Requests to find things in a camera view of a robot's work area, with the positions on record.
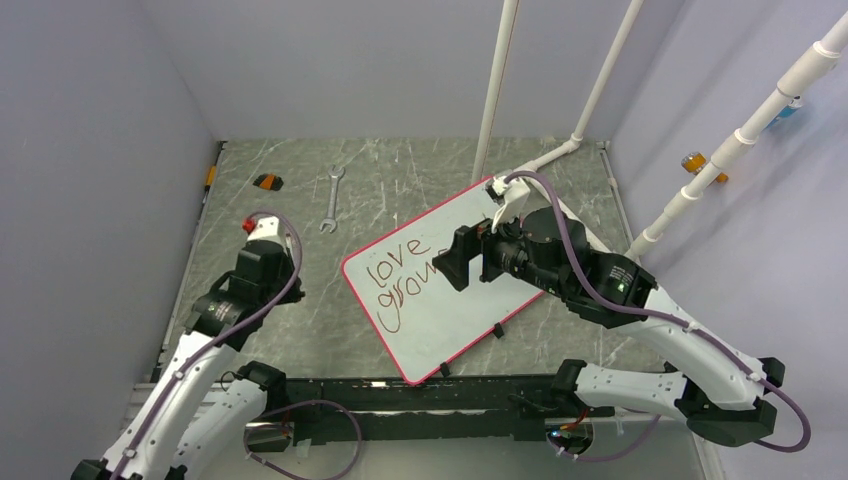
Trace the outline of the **pink framed whiteboard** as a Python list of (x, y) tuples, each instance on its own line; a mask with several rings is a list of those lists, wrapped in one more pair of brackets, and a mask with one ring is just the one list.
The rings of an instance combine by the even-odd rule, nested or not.
[(461, 292), (432, 264), (457, 228), (491, 218), (497, 208), (477, 183), (342, 261), (345, 280), (407, 384), (435, 375), (541, 297), (508, 275), (480, 282), (480, 258), (470, 262), (470, 283)]

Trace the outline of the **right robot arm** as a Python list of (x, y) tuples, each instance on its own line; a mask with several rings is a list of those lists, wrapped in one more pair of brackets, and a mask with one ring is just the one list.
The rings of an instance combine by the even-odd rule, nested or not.
[(550, 387), (550, 406), (560, 413), (620, 407), (663, 415), (727, 447), (773, 433), (777, 410), (765, 395), (769, 386), (781, 385), (784, 365), (711, 339), (646, 270), (592, 248), (582, 223), (553, 207), (503, 225), (484, 219), (458, 228), (433, 264), (462, 291), (474, 259), (482, 262), (482, 282), (520, 280), (581, 319), (649, 346), (670, 364), (665, 372), (645, 373), (567, 359)]

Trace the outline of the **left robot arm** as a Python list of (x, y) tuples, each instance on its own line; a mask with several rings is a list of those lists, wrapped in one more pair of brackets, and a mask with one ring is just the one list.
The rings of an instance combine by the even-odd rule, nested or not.
[(286, 376), (261, 362), (237, 371), (224, 400), (198, 410), (267, 314), (304, 297), (302, 263), (297, 234), (250, 234), (235, 267), (195, 300), (171, 362), (139, 413), (100, 458), (80, 461), (72, 478), (196, 479), (251, 420), (279, 417), (288, 402)]

